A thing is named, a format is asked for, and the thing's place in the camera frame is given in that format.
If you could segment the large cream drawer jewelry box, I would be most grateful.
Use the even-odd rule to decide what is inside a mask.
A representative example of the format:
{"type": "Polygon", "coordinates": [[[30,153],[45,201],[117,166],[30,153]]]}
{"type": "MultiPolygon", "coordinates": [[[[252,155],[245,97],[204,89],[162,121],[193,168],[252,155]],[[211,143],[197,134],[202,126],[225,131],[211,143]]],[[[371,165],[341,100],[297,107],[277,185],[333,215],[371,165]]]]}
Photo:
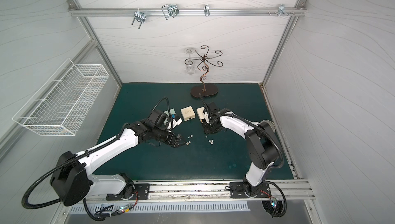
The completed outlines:
{"type": "Polygon", "coordinates": [[[204,113],[205,107],[197,108],[196,112],[198,114],[199,120],[201,123],[206,122],[206,115],[204,113]]]}

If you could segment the small cream jewelry box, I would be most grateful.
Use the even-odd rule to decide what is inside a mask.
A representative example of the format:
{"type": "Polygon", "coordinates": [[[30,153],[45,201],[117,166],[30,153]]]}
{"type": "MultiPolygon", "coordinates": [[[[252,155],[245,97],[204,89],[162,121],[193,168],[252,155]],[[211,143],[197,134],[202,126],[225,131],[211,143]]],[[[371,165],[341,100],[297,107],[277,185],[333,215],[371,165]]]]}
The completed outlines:
{"type": "Polygon", "coordinates": [[[185,122],[187,122],[187,121],[189,121],[191,119],[194,119],[196,117],[195,112],[194,112],[194,110],[193,110],[193,108],[191,106],[182,108],[180,111],[181,111],[183,120],[185,122]]]}

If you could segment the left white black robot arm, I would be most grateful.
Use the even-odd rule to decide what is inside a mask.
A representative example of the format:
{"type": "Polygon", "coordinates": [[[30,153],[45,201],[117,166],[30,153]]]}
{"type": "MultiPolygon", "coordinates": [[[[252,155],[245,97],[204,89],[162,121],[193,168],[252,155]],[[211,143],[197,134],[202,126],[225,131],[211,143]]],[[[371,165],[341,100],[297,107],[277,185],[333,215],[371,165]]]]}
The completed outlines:
{"type": "Polygon", "coordinates": [[[56,203],[72,206],[88,195],[99,183],[91,175],[93,172],[126,150],[136,147],[142,142],[156,140],[172,148],[186,145],[180,135],[160,128],[150,121],[138,121],[123,124],[120,132],[105,142],[85,151],[73,154],[65,152],[58,160],[57,166],[36,180],[24,193],[21,205],[25,209],[40,209],[56,203]],[[50,179],[58,199],[45,203],[30,203],[33,190],[45,179],[50,179]]]}

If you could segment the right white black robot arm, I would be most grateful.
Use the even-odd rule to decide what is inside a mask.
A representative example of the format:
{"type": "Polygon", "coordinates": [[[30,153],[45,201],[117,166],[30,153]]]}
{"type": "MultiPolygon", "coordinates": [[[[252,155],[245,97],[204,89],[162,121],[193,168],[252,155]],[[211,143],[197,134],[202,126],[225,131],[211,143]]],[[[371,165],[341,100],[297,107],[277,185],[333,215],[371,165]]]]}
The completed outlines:
{"type": "Polygon", "coordinates": [[[285,163],[283,148],[270,124],[252,122],[236,115],[229,109],[219,109],[215,103],[205,104],[202,125],[206,134],[223,128],[231,130],[245,139],[251,166],[243,179],[243,191],[248,197],[256,197],[267,174],[282,168],[285,163]]]}

